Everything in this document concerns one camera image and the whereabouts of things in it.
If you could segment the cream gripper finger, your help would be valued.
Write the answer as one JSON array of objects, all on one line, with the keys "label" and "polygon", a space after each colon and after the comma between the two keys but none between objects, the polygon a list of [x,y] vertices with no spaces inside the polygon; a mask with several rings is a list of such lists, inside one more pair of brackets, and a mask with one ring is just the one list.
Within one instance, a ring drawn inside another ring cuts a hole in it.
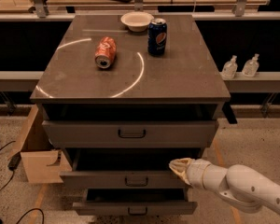
[{"label": "cream gripper finger", "polygon": [[169,167],[175,174],[182,174],[187,170],[191,163],[191,158],[175,159],[170,161]]},{"label": "cream gripper finger", "polygon": [[188,179],[188,176],[185,172],[181,172],[181,173],[178,173],[177,176],[182,180],[184,181],[187,185],[190,184],[189,182],[189,179]]}]

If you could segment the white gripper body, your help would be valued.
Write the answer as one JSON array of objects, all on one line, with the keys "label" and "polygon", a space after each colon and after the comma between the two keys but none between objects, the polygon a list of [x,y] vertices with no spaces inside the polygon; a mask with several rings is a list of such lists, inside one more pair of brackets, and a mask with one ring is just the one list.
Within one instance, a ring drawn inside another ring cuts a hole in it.
[{"label": "white gripper body", "polygon": [[191,186],[197,189],[219,189],[227,169],[202,159],[190,163],[186,177]]}]

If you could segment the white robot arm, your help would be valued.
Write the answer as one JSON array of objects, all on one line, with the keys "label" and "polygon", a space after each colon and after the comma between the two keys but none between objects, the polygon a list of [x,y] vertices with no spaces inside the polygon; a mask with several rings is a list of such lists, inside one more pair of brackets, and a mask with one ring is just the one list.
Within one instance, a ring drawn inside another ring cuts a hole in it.
[{"label": "white robot arm", "polygon": [[243,212],[256,213],[266,206],[280,216],[280,185],[252,168],[240,164],[224,168],[191,158],[172,160],[169,167],[187,185],[212,191]]}]

